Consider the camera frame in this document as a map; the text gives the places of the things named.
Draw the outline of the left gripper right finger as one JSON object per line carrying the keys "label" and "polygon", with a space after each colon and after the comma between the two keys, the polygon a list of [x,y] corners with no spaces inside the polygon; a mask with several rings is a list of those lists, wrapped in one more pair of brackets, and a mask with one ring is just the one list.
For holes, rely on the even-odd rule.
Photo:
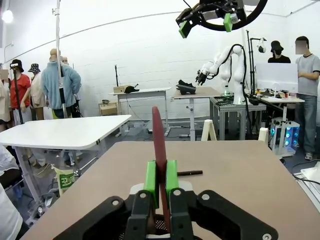
{"label": "left gripper right finger", "polygon": [[278,240],[275,228],[215,191],[196,194],[181,188],[175,160],[166,163],[166,196],[171,240],[194,240],[192,223],[220,240]]}

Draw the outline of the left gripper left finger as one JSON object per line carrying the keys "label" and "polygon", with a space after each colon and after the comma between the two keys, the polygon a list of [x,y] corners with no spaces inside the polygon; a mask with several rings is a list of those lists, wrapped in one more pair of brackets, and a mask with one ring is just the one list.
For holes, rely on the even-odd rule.
{"label": "left gripper left finger", "polygon": [[53,240],[145,240],[149,218],[159,202],[156,172],[156,162],[149,161],[142,189],[127,199],[107,198]]}

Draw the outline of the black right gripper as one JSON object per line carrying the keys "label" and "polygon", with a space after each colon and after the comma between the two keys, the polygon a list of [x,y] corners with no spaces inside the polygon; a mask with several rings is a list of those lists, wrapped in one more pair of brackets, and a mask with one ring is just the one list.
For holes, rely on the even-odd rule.
{"label": "black right gripper", "polygon": [[224,15],[223,26],[226,32],[238,30],[247,23],[243,0],[199,0],[199,4],[185,8],[175,19],[182,38],[186,39],[193,27],[201,25],[201,14],[212,11]]}

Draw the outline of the black pen with red end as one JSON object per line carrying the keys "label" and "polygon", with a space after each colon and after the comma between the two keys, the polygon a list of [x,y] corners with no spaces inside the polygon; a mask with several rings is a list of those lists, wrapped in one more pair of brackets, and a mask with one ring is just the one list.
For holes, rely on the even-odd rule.
{"label": "black pen with red end", "polygon": [[185,177],[185,176],[195,176],[195,175],[202,175],[202,170],[191,170],[191,171],[181,171],[177,173],[178,177]]}

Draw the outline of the dark red pen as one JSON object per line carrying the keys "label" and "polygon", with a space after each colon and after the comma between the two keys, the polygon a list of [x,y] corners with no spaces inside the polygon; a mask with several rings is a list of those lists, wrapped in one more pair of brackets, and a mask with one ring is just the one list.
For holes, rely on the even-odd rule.
{"label": "dark red pen", "polygon": [[167,231],[171,233],[170,209],[168,208],[168,198],[166,192],[167,155],[164,136],[164,127],[161,115],[157,106],[152,107],[152,132],[153,145],[156,162],[156,179],[159,186],[162,211]]}

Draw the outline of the black mesh pen holder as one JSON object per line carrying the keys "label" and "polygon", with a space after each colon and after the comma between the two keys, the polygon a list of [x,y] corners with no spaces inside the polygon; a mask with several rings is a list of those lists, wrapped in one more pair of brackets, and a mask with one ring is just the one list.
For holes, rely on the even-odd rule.
{"label": "black mesh pen holder", "polygon": [[155,233],[146,235],[145,240],[171,240],[171,235],[167,230],[163,215],[156,214],[154,224]]}

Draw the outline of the black shoes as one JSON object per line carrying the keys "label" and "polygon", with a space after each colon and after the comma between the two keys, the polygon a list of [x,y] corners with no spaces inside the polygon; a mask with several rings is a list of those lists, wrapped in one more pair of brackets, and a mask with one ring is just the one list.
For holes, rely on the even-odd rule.
{"label": "black shoes", "polygon": [[176,89],[180,92],[181,95],[195,95],[196,87],[191,83],[186,83],[183,80],[179,80],[176,85]]}

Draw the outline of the wooden top table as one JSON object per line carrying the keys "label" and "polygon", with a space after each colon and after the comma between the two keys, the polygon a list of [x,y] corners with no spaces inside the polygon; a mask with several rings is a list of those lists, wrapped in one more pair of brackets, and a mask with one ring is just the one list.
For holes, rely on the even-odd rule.
{"label": "wooden top table", "polygon": [[196,130],[195,130],[195,99],[209,99],[220,96],[221,93],[211,86],[199,86],[195,88],[195,94],[182,95],[178,90],[173,95],[174,100],[188,100],[186,108],[190,114],[190,140],[196,141]]}

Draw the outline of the person in black hat and mask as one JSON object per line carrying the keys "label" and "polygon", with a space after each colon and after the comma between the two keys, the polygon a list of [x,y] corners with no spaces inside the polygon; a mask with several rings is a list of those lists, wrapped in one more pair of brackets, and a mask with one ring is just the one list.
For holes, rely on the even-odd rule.
{"label": "person in black hat and mask", "polygon": [[270,44],[272,53],[272,57],[268,59],[268,63],[282,63],[282,64],[290,64],[291,60],[289,57],[282,55],[284,48],[281,46],[280,42],[274,40]]}

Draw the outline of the white bag with green print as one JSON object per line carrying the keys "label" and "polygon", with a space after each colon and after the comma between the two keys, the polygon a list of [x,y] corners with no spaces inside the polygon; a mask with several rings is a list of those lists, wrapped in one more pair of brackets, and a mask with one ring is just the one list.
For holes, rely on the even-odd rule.
{"label": "white bag with green print", "polygon": [[52,165],[51,168],[55,172],[55,179],[58,184],[59,196],[63,195],[76,181],[75,173],[72,168],[61,169]]}

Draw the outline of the white board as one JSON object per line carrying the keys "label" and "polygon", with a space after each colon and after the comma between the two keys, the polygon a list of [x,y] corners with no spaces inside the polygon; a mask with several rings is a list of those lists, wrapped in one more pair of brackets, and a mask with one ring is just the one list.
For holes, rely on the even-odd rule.
{"label": "white board", "polygon": [[295,63],[257,63],[257,88],[264,90],[298,92],[298,66]]}

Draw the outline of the white wooden trestle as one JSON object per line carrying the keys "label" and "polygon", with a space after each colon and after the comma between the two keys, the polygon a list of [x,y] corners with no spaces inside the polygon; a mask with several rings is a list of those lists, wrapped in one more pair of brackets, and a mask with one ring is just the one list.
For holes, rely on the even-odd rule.
{"label": "white wooden trestle", "polygon": [[268,144],[269,142],[269,129],[266,127],[261,127],[259,129],[258,140]]}
{"label": "white wooden trestle", "polygon": [[217,140],[217,136],[215,132],[214,123],[211,119],[207,119],[204,121],[204,124],[203,124],[201,141],[207,142],[207,141],[216,141],[216,140]]}

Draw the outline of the black cap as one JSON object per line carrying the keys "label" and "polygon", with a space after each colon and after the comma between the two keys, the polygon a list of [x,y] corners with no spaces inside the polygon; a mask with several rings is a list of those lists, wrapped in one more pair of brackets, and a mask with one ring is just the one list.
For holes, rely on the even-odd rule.
{"label": "black cap", "polygon": [[125,94],[130,94],[130,93],[139,92],[140,90],[139,90],[139,89],[136,89],[136,87],[137,87],[138,85],[139,85],[138,83],[137,83],[136,85],[134,85],[134,86],[128,85],[128,86],[125,88],[124,93],[125,93]]}

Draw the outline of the cardboard box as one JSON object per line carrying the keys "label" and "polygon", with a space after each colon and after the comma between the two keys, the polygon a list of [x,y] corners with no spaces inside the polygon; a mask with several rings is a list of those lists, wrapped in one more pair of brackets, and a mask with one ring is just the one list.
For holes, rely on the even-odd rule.
{"label": "cardboard box", "polygon": [[103,101],[98,104],[101,116],[113,116],[118,114],[118,103],[116,101]]}

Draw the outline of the cluttered white desk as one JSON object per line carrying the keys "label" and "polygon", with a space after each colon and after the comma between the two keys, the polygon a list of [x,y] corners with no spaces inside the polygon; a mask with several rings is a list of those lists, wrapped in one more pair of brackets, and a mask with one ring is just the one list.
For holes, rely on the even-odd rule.
{"label": "cluttered white desk", "polygon": [[261,117],[262,120],[266,120],[270,126],[272,126],[273,122],[275,126],[280,127],[280,141],[290,141],[289,138],[292,137],[290,132],[292,130],[292,126],[290,125],[291,121],[287,118],[287,111],[288,111],[288,104],[297,104],[297,103],[304,103],[305,101],[296,97],[290,96],[284,98],[277,98],[277,93],[274,92],[274,96],[268,96],[263,94],[255,94],[249,95],[251,99],[257,100],[259,103],[262,103],[267,106],[267,108],[272,109],[272,114],[270,115],[268,110],[266,111],[266,117]]}

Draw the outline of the white table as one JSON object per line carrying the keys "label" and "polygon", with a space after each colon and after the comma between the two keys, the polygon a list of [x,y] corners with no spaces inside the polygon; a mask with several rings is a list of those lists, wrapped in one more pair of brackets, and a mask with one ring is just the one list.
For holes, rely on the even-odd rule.
{"label": "white table", "polygon": [[22,169],[23,178],[35,202],[41,202],[26,164],[25,148],[86,151],[98,147],[97,156],[106,151],[105,138],[125,124],[131,115],[111,115],[28,121],[0,132],[0,145],[12,146]]}

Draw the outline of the person in grey t-shirt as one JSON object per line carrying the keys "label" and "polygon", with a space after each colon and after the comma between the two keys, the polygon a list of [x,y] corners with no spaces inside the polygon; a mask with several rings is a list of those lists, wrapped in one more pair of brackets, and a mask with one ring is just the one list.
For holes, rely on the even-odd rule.
{"label": "person in grey t-shirt", "polygon": [[300,125],[298,145],[304,149],[305,160],[311,161],[315,153],[320,58],[310,52],[306,36],[299,36],[295,40],[295,53],[299,55],[295,61],[298,73],[297,97],[304,100],[295,107],[295,121]]}

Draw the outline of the white lit computer tower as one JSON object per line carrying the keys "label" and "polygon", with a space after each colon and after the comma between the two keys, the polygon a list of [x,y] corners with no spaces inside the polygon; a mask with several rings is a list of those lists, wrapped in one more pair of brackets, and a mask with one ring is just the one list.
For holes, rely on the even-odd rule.
{"label": "white lit computer tower", "polygon": [[294,121],[273,118],[270,124],[269,147],[279,158],[291,157],[298,146],[300,125]]}

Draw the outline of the person in white t-shirt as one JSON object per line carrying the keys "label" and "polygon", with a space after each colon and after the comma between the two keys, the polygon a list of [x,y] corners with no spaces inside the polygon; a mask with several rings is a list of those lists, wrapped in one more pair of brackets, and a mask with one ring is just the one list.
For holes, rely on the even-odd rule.
{"label": "person in white t-shirt", "polygon": [[6,174],[15,170],[20,173],[15,157],[0,145],[0,240],[19,240],[23,235],[23,218],[5,191],[10,181]]}

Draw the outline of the white tray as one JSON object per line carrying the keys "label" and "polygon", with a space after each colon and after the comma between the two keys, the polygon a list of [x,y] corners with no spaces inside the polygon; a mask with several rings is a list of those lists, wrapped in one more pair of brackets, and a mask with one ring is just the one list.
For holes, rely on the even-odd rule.
{"label": "white tray", "polygon": [[305,183],[311,191],[320,194],[320,167],[301,169],[294,176],[299,178],[300,182]]}

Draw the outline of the silver stand pole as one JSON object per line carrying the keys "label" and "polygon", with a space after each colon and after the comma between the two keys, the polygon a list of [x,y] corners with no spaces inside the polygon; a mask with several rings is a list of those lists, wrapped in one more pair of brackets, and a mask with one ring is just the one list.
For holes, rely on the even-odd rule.
{"label": "silver stand pole", "polygon": [[62,68],[61,68],[61,52],[60,52],[60,4],[61,4],[61,0],[56,0],[56,8],[52,9],[52,14],[56,17],[55,35],[56,35],[56,56],[57,56],[59,95],[60,95],[60,101],[61,101],[62,110],[63,110],[63,117],[67,118],[68,113],[65,105],[65,95],[64,95],[63,77],[62,77]]}

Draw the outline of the mannequin in blue fleece jacket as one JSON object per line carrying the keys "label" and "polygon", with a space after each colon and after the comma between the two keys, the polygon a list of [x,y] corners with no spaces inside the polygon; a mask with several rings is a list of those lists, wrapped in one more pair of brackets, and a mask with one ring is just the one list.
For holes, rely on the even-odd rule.
{"label": "mannequin in blue fleece jacket", "polygon": [[63,63],[57,48],[49,52],[49,62],[41,74],[41,88],[55,119],[72,117],[76,95],[81,88],[80,75]]}

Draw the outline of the mannequin with patterned bucket hat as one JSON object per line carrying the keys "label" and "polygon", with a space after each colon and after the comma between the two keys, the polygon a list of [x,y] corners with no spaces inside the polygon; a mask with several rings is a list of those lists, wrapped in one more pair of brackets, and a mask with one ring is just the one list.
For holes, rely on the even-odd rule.
{"label": "mannequin with patterned bucket hat", "polygon": [[42,73],[39,69],[38,63],[32,63],[28,72],[33,73],[33,78],[30,84],[30,103],[35,109],[36,119],[44,120],[44,107],[46,104],[46,97],[42,90]]}

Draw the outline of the mannequin in beige jacket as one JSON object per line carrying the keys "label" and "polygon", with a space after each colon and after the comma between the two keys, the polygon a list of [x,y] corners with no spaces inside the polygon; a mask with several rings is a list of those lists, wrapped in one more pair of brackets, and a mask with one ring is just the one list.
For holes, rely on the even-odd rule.
{"label": "mannequin in beige jacket", "polygon": [[5,131],[11,123],[9,85],[9,71],[0,69],[0,133]]}

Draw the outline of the round bright lamp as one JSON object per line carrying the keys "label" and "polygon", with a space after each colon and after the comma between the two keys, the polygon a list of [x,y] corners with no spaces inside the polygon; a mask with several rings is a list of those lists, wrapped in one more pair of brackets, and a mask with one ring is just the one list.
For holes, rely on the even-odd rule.
{"label": "round bright lamp", "polygon": [[13,12],[9,9],[5,10],[1,19],[7,24],[11,23],[14,19]]}

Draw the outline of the aluminium frame table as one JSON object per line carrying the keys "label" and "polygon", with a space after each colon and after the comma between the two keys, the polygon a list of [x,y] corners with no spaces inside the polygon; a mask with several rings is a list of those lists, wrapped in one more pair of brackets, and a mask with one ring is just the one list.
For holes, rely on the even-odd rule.
{"label": "aluminium frame table", "polygon": [[226,132],[238,134],[239,140],[245,140],[250,134],[250,127],[258,126],[262,122],[266,106],[235,105],[220,96],[210,97],[210,118],[213,120],[219,140],[225,140]]}

